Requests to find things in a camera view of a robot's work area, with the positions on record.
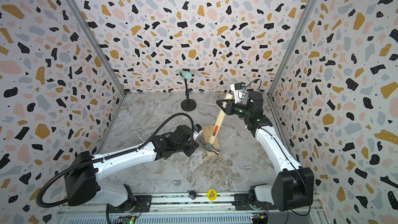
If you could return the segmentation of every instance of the hammer head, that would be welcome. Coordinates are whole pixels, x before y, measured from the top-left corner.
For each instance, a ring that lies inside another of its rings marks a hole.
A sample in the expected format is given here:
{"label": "hammer head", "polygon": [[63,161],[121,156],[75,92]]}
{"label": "hammer head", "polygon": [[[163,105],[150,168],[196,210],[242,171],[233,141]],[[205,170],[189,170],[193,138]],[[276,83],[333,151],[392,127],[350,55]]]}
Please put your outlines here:
{"label": "hammer head", "polygon": [[203,148],[208,151],[208,152],[214,152],[216,153],[216,155],[220,155],[220,150],[217,150],[213,147],[212,144],[210,143],[205,143],[205,141],[203,140],[203,138],[199,138],[200,143],[202,144]]}

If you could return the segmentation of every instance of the wooden hammer handle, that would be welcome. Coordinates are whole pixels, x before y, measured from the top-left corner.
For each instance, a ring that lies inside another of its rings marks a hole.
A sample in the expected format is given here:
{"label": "wooden hammer handle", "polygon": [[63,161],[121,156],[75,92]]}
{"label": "wooden hammer handle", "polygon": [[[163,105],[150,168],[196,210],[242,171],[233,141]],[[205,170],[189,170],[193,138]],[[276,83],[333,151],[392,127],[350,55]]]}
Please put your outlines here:
{"label": "wooden hammer handle", "polygon": [[[234,96],[227,93],[225,96],[225,99],[232,99]],[[222,107],[226,107],[226,102],[222,103]],[[220,113],[218,114],[216,123],[214,124],[214,129],[213,132],[210,135],[210,139],[209,139],[209,143],[213,144],[214,141],[216,140],[217,134],[220,131],[220,127],[222,125],[222,122],[224,121],[224,117],[225,117],[225,112],[223,110],[220,110]]]}

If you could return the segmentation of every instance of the teal microphone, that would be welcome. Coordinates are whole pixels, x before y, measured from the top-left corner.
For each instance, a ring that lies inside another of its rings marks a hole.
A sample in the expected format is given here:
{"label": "teal microphone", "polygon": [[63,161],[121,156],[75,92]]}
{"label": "teal microphone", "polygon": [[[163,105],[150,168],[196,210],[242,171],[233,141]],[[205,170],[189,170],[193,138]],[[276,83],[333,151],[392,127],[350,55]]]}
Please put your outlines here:
{"label": "teal microphone", "polygon": [[178,71],[178,73],[182,76],[182,77],[184,77],[184,79],[187,79],[187,80],[189,80],[189,79],[191,79],[192,78],[192,74],[189,72],[189,71],[184,71],[184,70],[179,70]]}

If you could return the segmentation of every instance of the wooden block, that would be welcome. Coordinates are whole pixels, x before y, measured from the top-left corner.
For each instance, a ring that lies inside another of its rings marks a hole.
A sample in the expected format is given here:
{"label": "wooden block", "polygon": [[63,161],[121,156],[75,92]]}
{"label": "wooden block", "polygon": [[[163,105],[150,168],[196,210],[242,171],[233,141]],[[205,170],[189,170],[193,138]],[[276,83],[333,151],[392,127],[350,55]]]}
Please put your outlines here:
{"label": "wooden block", "polygon": [[[207,143],[210,139],[210,135],[211,135],[212,131],[214,130],[214,125],[211,124],[208,126],[204,126],[204,127],[202,127],[202,129],[203,129],[203,137],[205,139],[205,143]],[[214,140],[213,147],[217,150],[220,149],[220,145],[218,143],[217,137]],[[217,157],[216,153],[214,153],[214,152],[208,152],[208,151],[206,151],[206,152],[207,152],[208,158]]]}

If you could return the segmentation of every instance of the microphone stand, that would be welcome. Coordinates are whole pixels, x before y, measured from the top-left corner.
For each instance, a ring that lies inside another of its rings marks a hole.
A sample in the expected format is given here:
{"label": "microphone stand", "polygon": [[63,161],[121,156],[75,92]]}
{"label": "microphone stand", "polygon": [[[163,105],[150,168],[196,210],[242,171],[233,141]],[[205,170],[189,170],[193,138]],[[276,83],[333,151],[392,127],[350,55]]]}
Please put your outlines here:
{"label": "microphone stand", "polygon": [[190,112],[196,108],[196,102],[193,99],[189,98],[187,79],[184,78],[184,82],[185,82],[185,95],[187,98],[181,102],[181,108],[186,112]]}

